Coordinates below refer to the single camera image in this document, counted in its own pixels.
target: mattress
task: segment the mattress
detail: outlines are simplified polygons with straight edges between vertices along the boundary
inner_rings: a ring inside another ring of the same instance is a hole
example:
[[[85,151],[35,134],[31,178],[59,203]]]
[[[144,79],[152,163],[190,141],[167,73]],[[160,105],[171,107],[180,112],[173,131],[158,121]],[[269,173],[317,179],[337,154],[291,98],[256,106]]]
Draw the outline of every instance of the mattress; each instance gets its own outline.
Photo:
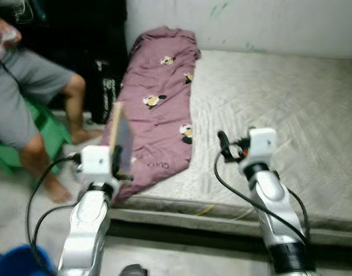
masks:
[[[119,202],[112,218],[259,236],[252,206],[214,176],[216,133],[234,140],[249,126],[272,127],[273,168],[305,203],[313,242],[352,246],[352,60],[202,51],[190,111],[190,167]],[[237,164],[221,160],[219,171],[249,194]]]

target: blue bucket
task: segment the blue bucket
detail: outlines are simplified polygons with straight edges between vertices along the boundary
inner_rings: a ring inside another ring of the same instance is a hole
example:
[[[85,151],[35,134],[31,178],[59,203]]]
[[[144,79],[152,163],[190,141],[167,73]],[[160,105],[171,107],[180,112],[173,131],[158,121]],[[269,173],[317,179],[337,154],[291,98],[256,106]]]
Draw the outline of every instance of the blue bucket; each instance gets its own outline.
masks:
[[[37,248],[47,268],[53,271],[53,264],[47,253]],[[46,276],[40,270],[28,245],[16,247],[0,257],[0,276]]]

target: bare foot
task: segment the bare foot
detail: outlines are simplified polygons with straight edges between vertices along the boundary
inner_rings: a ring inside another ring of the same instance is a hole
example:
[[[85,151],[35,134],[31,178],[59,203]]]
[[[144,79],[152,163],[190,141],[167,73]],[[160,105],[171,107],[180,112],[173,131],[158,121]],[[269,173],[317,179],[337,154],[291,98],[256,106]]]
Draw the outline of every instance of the bare foot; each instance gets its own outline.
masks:
[[[44,187],[53,202],[66,202],[71,198],[70,192],[55,177],[49,177]]]
[[[85,131],[80,130],[73,132],[71,134],[71,141],[74,145],[86,142],[88,140],[97,138],[98,136],[102,135],[103,131],[95,130],[95,131]]]

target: white wall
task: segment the white wall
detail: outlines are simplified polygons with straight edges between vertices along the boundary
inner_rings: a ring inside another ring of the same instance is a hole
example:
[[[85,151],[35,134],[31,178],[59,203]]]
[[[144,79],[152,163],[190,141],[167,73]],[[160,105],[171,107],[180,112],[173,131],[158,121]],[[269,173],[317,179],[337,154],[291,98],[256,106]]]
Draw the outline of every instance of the white wall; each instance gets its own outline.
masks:
[[[352,0],[127,0],[128,48],[162,25],[201,49],[352,58]]]

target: knee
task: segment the knee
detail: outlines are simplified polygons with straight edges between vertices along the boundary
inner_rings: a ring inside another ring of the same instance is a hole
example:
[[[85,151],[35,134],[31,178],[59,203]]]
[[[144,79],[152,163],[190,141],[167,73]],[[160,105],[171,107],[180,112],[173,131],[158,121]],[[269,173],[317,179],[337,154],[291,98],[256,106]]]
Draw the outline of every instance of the knee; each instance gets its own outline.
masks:
[[[38,158],[45,154],[44,140],[41,134],[37,134],[21,150],[21,155]]]
[[[84,95],[85,80],[78,74],[72,75],[69,83],[66,85],[63,93],[68,96]]]

